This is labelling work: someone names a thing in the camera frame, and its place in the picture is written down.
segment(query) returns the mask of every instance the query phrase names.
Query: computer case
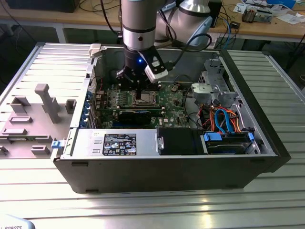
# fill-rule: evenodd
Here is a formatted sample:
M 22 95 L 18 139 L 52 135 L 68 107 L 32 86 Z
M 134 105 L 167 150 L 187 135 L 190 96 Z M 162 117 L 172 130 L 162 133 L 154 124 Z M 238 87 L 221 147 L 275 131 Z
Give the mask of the computer case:
M 73 13 L 80 0 L 6 0 L 11 9 L 51 10 Z

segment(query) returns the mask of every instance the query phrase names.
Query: paper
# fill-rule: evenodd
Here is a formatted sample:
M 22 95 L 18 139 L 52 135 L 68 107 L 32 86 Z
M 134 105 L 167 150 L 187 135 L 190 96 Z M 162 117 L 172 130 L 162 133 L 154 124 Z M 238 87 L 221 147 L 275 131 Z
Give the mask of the paper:
M 237 12 L 237 13 L 243 14 L 247 6 L 249 6 L 249 4 L 237 3 L 236 6 L 235 6 L 235 8 L 234 8 L 234 10 L 233 10 L 233 12 Z
M 280 16 L 280 17 L 277 17 L 278 19 L 282 20 L 282 21 L 285 21 L 289 24 L 298 24 L 300 22 L 300 19 L 294 15 L 291 15 L 291 14 L 285 14 L 283 16 Z

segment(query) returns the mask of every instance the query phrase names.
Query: black side panel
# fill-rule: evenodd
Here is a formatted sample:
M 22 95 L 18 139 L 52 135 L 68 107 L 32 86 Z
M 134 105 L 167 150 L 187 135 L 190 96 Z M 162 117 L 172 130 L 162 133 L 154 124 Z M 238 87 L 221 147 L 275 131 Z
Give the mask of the black side panel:
M 56 167 L 77 193 L 152 192 L 243 188 L 276 157 L 190 159 L 93 159 Z
M 282 165 L 284 165 L 287 161 L 291 159 L 288 151 L 286 150 L 284 144 L 280 140 L 279 136 L 277 135 L 276 131 L 274 130 L 273 126 L 269 122 L 267 116 L 263 112 L 261 106 L 259 105 L 258 101 L 256 100 L 255 96 L 251 92 L 248 84 L 244 80 L 243 76 L 239 72 L 238 68 L 236 67 L 234 61 L 232 60 L 229 53 L 225 50 L 219 50 L 221 56 L 223 57 L 226 65 L 230 69 L 230 72 L 237 83 L 238 88 L 242 92 L 248 106 L 250 107 L 255 119 L 257 120 L 260 128 L 262 129 L 263 134 L 268 139 L 268 142 L 272 148 L 272 150 L 279 156 L 276 163 L 271 165 L 266 171 L 264 172 L 275 172 L 278 170 Z

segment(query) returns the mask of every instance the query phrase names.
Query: table leg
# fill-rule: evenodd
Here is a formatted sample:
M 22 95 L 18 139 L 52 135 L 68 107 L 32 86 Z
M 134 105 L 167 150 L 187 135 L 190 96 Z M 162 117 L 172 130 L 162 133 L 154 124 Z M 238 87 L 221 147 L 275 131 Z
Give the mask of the table leg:
M 56 26 L 55 29 L 56 29 L 56 33 L 57 33 L 59 42 L 60 43 L 68 43 L 64 28 L 61 27 L 61 26 Z

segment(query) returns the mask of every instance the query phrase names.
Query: blue clip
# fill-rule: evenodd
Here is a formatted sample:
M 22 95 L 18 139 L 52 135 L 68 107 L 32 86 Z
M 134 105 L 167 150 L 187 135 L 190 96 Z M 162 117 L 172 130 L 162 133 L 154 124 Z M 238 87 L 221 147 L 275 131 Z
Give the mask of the blue clip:
M 252 133 L 248 133 L 248 137 L 249 137 L 249 139 L 250 139 L 251 142 L 254 141 L 254 136 L 253 136 Z
M 63 141 L 53 141 L 51 148 L 52 149 L 61 149 L 64 147 Z
M 215 133 L 215 132 L 209 132 L 209 133 L 205 133 L 204 136 L 204 141 L 208 142 L 208 141 L 222 141 L 223 139 L 221 138 L 220 133 Z
M 84 115 L 87 114 L 87 113 L 88 113 L 88 109 L 87 109 L 86 107 L 83 107 L 82 113 L 83 113 Z
M 85 102 L 85 103 L 84 103 L 84 107 L 89 108 L 89 107 L 90 107 L 90 104 L 89 104 L 88 102 Z
M 92 98 L 92 97 L 93 97 L 93 93 L 92 93 L 92 92 L 87 91 L 86 96 L 87 96 L 87 98 Z

